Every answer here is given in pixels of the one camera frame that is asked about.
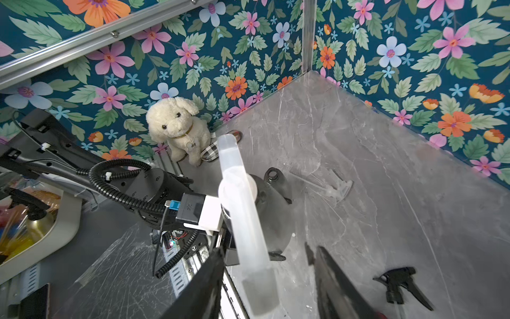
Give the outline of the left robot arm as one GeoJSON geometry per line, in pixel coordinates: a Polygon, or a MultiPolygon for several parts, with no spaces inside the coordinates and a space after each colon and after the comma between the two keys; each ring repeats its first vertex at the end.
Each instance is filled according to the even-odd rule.
{"type": "Polygon", "coordinates": [[[22,122],[13,120],[18,132],[1,139],[1,167],[29,179],[54,174],[119,203],[137,213],[152,229],[184,231],[180,250],[161,268],[168,273],[208,231],[231,229],[228,212],[213,197],[190,189],[192,179],[172,174],[136,159],[105,160],[78,147],[58,120],[33,110],[22,122]]]}

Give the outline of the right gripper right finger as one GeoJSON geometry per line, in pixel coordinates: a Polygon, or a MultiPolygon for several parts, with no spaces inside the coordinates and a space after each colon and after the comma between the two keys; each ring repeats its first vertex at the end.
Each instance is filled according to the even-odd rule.
{"type": "Polygon", "coordinates": [[[313,250],[306,243],[305,252],[314,269],[320,318],[379,317],[324,247],[313,250]]]}

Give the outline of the smoky spray bottle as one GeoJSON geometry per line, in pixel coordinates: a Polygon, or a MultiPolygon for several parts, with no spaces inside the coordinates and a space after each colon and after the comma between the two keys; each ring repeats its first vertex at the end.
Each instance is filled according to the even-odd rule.
{"type": "Polygon", "coordinates": [[[249,174],[250,190],[256,205],[271,261],[285,261],[295,225],[292,217],[292,189],[284,173],[271,167],[263,178],[249,174]]]}

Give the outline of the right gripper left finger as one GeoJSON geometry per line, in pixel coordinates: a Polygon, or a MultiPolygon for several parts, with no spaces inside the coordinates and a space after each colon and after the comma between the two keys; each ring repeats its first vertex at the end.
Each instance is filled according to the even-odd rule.
{"type": "Polygon", "coordinates": [[[213,249],[181,295],[159,318],[219,318],[224,267],[222,249],[213,249]]]}

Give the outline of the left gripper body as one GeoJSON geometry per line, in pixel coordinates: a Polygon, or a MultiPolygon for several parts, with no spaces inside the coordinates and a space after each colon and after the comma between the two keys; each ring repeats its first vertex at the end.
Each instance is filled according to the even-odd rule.
{"type": "MultiPolygon", "coordinates": [[[[224,259],[227,267],[240,264],[235,239],[230,231],[225,233],[221,247],[224,249],[224,259]]],[[[282,262],[286,260],[281,251],[269,252],[268,255],[271,261],[282,262]]]]}

